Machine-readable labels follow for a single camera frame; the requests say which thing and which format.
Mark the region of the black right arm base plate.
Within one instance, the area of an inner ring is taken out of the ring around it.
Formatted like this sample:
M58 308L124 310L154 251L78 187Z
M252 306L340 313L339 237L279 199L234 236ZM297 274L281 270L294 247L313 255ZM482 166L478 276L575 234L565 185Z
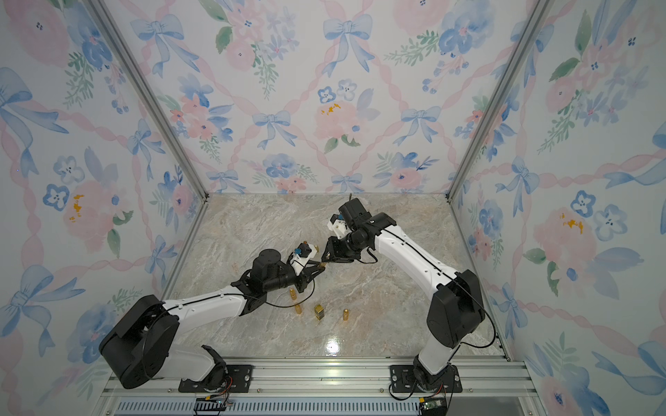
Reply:
M461 393L461 377L455 365L449 364L438 374L430 374L414 365L390 366L390 388L393 393Z

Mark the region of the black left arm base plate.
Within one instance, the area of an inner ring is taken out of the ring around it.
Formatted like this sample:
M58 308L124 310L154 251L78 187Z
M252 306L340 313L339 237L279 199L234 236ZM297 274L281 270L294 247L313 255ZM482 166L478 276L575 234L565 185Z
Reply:
M202 381L184 379L180 382L180 393L248 393L253 365L216 366Z

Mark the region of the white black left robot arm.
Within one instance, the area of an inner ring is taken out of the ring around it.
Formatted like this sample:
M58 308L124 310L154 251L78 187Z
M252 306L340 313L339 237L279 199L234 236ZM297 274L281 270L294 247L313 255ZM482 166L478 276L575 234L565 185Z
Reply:
M207 392L229 388L225 359L211 346L186 348L175 338L212 322L242 317L268 303L272 291L302 293L325 266L315 260L313 244L300 244L288 258L265 249L241 278L204 295L160 301L140 298L102 339L99 352L126 389L152 379L179 378Z

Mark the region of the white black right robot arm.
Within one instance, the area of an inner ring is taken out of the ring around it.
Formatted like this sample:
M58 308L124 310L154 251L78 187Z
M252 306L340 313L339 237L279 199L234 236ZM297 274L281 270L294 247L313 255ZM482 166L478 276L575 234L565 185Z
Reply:
M463 339L487 317L478 277L439 261L385 213L355 218L334 214L328 228L334 235L326 244L324 262L353 263L371 250L399 266L424 291L430 301L426 318L430 336L416 357L415 370L425 376L442 373Z

